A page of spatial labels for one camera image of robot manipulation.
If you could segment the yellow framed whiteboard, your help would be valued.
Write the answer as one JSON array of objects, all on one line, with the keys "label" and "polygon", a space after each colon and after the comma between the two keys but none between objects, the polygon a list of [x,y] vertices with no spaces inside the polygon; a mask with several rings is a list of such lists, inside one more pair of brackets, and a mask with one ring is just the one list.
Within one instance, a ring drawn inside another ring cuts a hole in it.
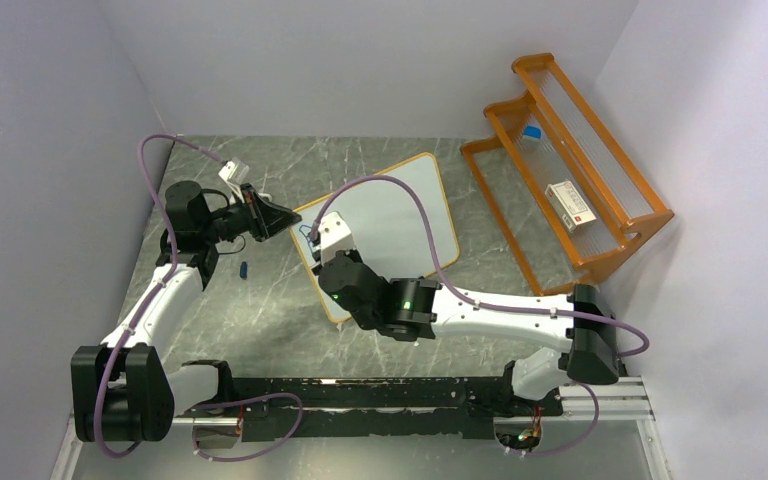
[{"label": "yellow framed whiteboard", "polygon": [[[405,182],[429,218],[439,263],[460,257],[460,246],[435,156],[425,152],[380,172]],[[341,194],[328,209],[347,221],[361,258],[386,277],[427,276],[434,272],[419,210],[395,184],[370,181]]]}]

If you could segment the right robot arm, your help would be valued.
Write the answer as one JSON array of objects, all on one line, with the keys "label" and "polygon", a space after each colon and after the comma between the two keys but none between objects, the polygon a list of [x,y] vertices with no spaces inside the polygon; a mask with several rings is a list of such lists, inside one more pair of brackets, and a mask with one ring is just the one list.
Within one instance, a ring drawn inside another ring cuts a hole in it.
[{"label": "right robot arm", "polygon": [[337,252],[314,272],[320,289],[359,328],[396,341],[478,335],[538,345],[506,369],[499,398],[510,413],[525,413],[563,384],[613,385],[621,376],[613,319],[590,286],[545,297],[453,292],[432,279],[387,280],[354,250]]}]

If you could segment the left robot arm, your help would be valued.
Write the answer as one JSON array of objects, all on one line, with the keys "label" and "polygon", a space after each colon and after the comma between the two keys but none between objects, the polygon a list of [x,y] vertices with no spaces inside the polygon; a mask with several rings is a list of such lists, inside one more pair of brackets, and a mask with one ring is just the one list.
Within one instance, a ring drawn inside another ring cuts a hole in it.
[{"label": "left robot arm", "polygon": [[293,210],[267,200],[248,183],[226,206],[211,209],[206,189],[180,181],[166,190],[151,283],[125,320],[70,362],[75,433],[83,442],[158,442],[175,417],[201,406],[221,416],[237,388],[227,362],[195,360],[167,366],[171,337],[206,289],[220,258],[217,246],[244,235],[263,242],[300,223]]}]

